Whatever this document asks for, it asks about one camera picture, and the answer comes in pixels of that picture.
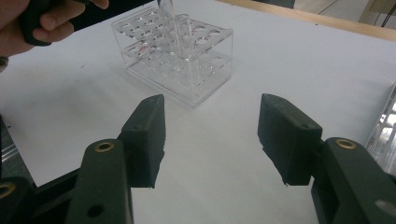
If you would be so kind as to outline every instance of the white table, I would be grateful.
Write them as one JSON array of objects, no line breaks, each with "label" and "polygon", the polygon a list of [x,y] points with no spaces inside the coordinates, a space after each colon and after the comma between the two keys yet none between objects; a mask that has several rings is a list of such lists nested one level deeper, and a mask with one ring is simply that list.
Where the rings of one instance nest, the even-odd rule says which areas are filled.
[{"label": "white table", "polygon": [[[156,189],[133,189],[135,223],[318,223],[310,187],[285,187],[262,152],[261,95],[293,102],[323,139],[364,144],[396,81],[396,43],[212,0],[174,3],[234,29],[233,77],[195,109],[165,97],[165,157]],[[0,75],[0,113],[37,185],[78,168],[90,143],[117,137],[157,94],[123,69],[110,27],[119,18],[12,57]]]}]

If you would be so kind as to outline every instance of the test tube rack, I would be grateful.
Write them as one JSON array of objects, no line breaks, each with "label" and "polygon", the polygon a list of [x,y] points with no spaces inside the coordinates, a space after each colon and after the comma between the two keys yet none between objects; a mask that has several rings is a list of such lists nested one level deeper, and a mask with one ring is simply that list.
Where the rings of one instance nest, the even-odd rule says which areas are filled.
[{"label": "test tube rack", "polygon": [[112,24],[131,75],[193,107],[232,74],[233,29],[147,7]]}]

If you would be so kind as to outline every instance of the black handle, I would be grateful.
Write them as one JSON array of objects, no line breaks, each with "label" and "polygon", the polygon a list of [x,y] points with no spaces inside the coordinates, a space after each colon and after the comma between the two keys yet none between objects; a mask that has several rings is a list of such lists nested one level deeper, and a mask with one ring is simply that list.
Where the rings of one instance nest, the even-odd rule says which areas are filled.
[{"label": "black handle", "polygon": [[[83,4],[89,4],[90,0],[75,0]],[[58,0],[30,0],[28,7],[20,17],[21,28],[25,42],[35,46],[48,46],[50,42],[37,40],[33,37],[33,30],[41,27],[40,16],[51,9]]]}]

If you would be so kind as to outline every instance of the black wire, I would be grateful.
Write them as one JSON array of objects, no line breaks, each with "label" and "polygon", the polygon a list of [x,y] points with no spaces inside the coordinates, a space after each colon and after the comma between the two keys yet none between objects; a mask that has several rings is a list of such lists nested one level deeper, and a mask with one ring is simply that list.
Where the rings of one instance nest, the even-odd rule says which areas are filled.
[{"label": "black wire", "polygon": [[393,14],[393,12],[395,11],[395,9],[396,9],[396,4],[395,4],[395,5],[393,6],[393,8],[390,10],[390,12],[388,13],[387,17],[384,19],[384,22],[382,22],[381,27],[384,27],[384,26],[387,24],[389,18],[392,16],[392,14]]}]

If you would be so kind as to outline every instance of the human hand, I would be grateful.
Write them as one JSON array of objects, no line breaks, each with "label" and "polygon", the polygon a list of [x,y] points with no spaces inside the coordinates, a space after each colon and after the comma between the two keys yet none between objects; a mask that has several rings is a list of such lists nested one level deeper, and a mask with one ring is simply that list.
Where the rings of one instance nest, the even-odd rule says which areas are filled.
[{"label": "human hand", "polygon": [[[32,49],[34,46],[24,41],[19,16],[27,8],[30,0],[0,0],[0,56],[12,56]],[[108,7],[108,0],[91,0],[102,9]],[[80,15],[85,5],[73,0],[64,0],[40,17],[42,28],[33,30],[33,36],[44,42],[65,39],[74,32],[69,21]]]}]

